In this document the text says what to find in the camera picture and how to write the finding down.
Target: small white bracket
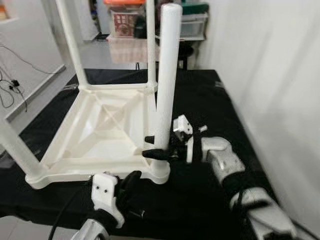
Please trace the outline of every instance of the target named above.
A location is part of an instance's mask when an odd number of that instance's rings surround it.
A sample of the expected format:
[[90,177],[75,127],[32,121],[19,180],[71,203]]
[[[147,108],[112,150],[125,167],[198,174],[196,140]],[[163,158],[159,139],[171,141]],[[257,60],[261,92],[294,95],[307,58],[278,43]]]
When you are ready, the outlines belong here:
[[111,214],[117,221],[116,228],[119,229],[125,223],[125,218],[117,209],[115,197],[116,177],[106,173],[98,173],[93,176],[91,198],[94,210],[102,209]]
[[220,184],[230,174],[244,172],[245,165],[233,152],[230,142],[222,137],[201,138],[202,161],[212,165]]
[[173,120],[173,132],[178,139],[183,142],[185,141],[185,136],[192,135],[194,130],[186,116],[183,114]]

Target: white cylindrical pole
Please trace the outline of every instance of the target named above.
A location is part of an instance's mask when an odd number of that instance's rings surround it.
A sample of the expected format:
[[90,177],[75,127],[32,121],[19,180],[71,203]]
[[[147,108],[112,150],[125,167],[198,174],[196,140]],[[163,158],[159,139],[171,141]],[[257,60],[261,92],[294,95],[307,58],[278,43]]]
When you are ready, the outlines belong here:
[[[169,3],[161,8],[160,59],[154,147],[166,150],[169,144],[174,103],[182,7]],[[153,160],[156,174],[168,170],[167,161]]]
[[39,163],[15,130],[3,118],[0,119],[0,144],[4,146],[29,179],[41,178],[46,174],[47,169]]
[[148,86],[156,92],[156,33],[155,33],[155,1],[146,0],[146,38],[148,51]]
[[85,70],[82,67],[79,49],[75,39],[74,31],[71,25],[71,21],[68,15],[68,10],[65,0],[56,0],[56,5],[59,11],[60,19],[62,22],[64,35],[69,47],[71,59],[74,65],[75,73],[79,81],[79,88],[88,87],[88,81],[85,74]]

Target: black table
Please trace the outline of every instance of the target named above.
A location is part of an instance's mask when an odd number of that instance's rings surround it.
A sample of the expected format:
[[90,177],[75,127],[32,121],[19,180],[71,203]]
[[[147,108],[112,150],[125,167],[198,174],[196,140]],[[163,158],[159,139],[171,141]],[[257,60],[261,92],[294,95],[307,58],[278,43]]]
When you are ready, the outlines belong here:
[[[147,81],[146,70],[86,69],[91,84],[124,84]],[[185,114],[194,128],[208,126],[207,136],[229,140],[259,184],[272,191],[225,90],[216,84],[214,70],[179,70],[172,118]],[[70,83],[76,83],[74,77]],[[40,160],[71,107],[78,90],[63,91],[21,133]],[[127,216],[113,235],[158,239],[240,239],[240,225],[230,213],[225,195],[209,166],[171,164],[169,181],[155,185],[142,179],[132,203],[145,211],[143,219]],[[52,225],[60,209],[79,188],[80,193],[63,214],[60,226],[79,229],[90,210],[91,186],[81,182],[52,183],[34,190],[15,164],[0,169],[0,217],[14,215],[34,223]]]

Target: white wall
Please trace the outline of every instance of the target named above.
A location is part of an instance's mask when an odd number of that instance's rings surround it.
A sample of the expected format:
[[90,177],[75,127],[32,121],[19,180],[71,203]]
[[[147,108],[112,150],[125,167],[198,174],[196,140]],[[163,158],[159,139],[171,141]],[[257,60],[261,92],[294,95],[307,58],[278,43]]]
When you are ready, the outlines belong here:
[[91,10],[88,0],[73,0],[78,21],[80,23],[80,30],[82,39],[84,41],[91,41],[98,35],[98,29],[91,16]]
[[[54,73],[63,67],[64,63],[41,1],[5,0],[4,3],[6,7],[10,6],[14,16],[0,22],[0,44],[9,47],[45,72]],[[7,73],[4,74],[5,79],[17,79],[20,82],[25,98],[31,96],[51,76],[33,69],[3,47],[0,47],[0,67]],[[8,100],[5,93],[0,93]],[[0,106],[0,117],[9,116],[21,104],[22,98],[16,95],[14,106],[7,109]]]
[[111,28],[110,28],[110,22],[111,22],[111,16],[108,13],[108,9],[106,5],[104,4],[104,0],[97,0],[97,14],[99,18],[99,25],[100,30],[102,34],[110,34]]
[[[44,7],[44,11],[48,18],[49,25],[52,33],[56,39],[58,45],[67,45],[64,29],[60,20],[56,0],[41,0]],[[84,43],[81,35],[80,23],[78,19],[77,11],[75,11],[76,5],[73,0],[65,1],[68,8],[70,21],[72,24],[73,33],[78,46],[82,46]]]
[[320,2],[211,0],[217,70],[282,206],[320,235]]

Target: red lid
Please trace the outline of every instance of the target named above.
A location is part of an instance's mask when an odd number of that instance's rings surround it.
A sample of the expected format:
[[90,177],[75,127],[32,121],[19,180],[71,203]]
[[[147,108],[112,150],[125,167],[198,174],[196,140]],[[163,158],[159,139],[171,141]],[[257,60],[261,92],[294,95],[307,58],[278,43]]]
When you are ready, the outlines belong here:
[[103,0],[104,4],[144,4],[146,0]]

